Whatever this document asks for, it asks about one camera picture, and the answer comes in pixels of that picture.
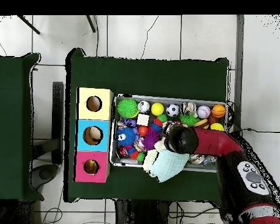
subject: pink box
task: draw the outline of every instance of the pink box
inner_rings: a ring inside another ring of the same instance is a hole
[[[76,159],[76,177],[73,178],[74,182],[94,182],[105,183],[110,171],[110,164],[108,161],[108,152],[99,151],[77,151]],[[84,170],[84,163],[87,160],[95,160],[99,165],[96,174],[89,174]]]

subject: yellow ball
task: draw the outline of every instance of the yellow ball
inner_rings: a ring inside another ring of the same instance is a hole
[[[211,130],[216,130],[216,131],[224,131],[224,127],[222,124],[219,123],[214,123],[211,125]]]
[[[153,103],[152,105],[152,114],[159,116],[164,112],[164,106],[161,103]]]

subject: soccer ball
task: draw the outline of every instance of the soccer ball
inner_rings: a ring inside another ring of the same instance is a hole
[[[168,116],[176,117],[179,114],[179,106],[170,104],[166,109],[166,113],[168,114]]]

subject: purple toy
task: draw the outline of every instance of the purple toy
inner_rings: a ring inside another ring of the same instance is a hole
[[[138,129],[136,128],[136,120],[132,120],[130,118],[124,118],[124,124],[127,127],[132,128],[133,132],[136,135],[136,141],[139,140],[140,136],[139,136]]]
[[[152,128],[148,129],[147,135],[145,136],[144,140],[143,140],[143,144],[144,147],[149,151],[151,151],[152,149],[154,149],[154,144],[157,143],[157,141],[159,140],[159,135],[160,133],[153,130]]]
[[[132,120],[130,118],[124,118],[124,124],[127,127],[136,127],[136,120]]]

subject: dark green table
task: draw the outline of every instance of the dark green table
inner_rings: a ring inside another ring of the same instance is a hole
[[[158,183],[142,169],[111,166],[107,182],[72,181],[76,88],[105,88],[113,93],[225,102],[228,60],[156,61],[85,57],[73,49],[66,59],[65,200],[121,198],[212,201],[221,204],[216,173],[182,171]]]
[[[0,199],[43,200],[30,186],[30,72],[39,54],[0,57]]]

